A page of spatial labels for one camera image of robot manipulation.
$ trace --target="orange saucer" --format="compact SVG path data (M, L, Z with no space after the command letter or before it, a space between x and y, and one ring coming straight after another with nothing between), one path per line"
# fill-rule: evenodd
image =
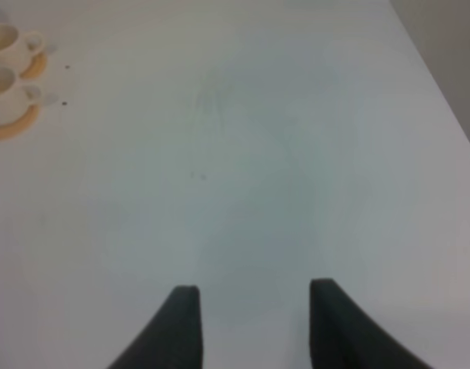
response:
M22 79L35 79L38 78L47 68L47 55L42 52L33 58L32 64L26 71L22 72L20 77Z
M23 132L25 129L28 129L36 121L39 113L39 105L32 105L29 107L26 114L24 114L14 123L0 126L0 141L13 138L14 136Z

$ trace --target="table surface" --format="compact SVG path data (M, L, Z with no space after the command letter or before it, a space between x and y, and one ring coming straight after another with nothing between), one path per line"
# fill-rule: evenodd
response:
M0 369L104 368L177 284L206 369L309 369L322 277L470 368L470 145L388 3L9 4L49 67L0 142Z

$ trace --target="gray wall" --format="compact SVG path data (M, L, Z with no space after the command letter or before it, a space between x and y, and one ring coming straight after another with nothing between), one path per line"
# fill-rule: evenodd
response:
M470 0L391 0L470 141Z

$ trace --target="white cup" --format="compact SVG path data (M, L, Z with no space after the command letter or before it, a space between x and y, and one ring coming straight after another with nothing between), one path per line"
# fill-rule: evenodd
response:
M21 74L44 48L45 39L40 32L32 31L22 35L15 26L0 23L0 64L8 65Z
M14 123L41 99L40 87L20 82L14 69L0 65L0 126Z

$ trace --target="cup handle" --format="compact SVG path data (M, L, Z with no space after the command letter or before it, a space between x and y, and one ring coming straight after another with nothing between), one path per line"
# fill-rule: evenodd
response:
M38 104L43 99L43 91L37 85L21 85L22 90L28 96L28 103L30 105Z
M38 31L27 32L25 33L24 38L25 38L26 44L29 47L29 52L31 52L32 56L40 54L45 49L45 45L46 45L45 36L41 32L38 32ZM36 46L32 47L32 44L30 43L30 38L38 40L38 43L36 44Z

